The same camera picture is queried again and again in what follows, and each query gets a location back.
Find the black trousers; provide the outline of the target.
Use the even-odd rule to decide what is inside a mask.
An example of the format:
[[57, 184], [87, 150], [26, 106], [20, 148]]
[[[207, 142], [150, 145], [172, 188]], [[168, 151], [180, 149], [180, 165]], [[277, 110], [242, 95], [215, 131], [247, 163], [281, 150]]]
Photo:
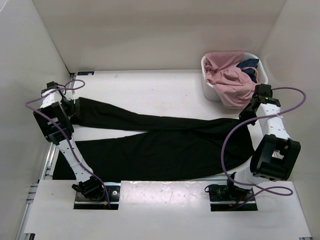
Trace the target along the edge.
[[133, 131], [134, 135], [77, 141], [85, 162], [105, 182], [182, 180], [217, 175], [244, 164], [254, 153], [247, 126], [229, 138], [238, 119], [212, 120], [154, 116], [80, 99], [71, 123], [88, 128]]

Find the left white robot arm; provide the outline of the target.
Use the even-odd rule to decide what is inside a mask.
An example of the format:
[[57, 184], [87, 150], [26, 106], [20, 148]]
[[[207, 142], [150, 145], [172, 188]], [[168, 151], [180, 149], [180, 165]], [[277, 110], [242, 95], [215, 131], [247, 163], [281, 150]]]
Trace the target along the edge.
[[25, 104], [33, 111], [33, 116], [45, 139], [55, 145], [60, 153], [57, 167], [67, 167], [67, 170], [57, 170], [56, 179], [75, 179], [72, 188], [92, 201], [109, 203], [108, 189], [103, 181], [86, 163], [74, 140], [74, 127], [71, 117], [76, 114], [74, 89], [68, 85], [51, 81], [41, 91], [40, 98]]

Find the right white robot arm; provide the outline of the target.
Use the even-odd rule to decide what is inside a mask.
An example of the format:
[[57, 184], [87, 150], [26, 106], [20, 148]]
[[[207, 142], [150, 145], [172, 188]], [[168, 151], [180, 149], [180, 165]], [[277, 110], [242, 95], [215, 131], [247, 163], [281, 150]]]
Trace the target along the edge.
[[227, 146], [229, 138], [239, 128], [259, 122], [262, 140], [250, 159], [249, 167], [232, 175], [227, 174], [224, 193], [230, 200], [245, 197], [260, 183], [286, 181], [295, 166], [301, 144], [292, 140], [283, 124], [280, 101], [273, 98], [273, 88], [268, 84], [258, 84], [252, 99], [239, 114], [240, 124], [234, 127], [223, 142]]

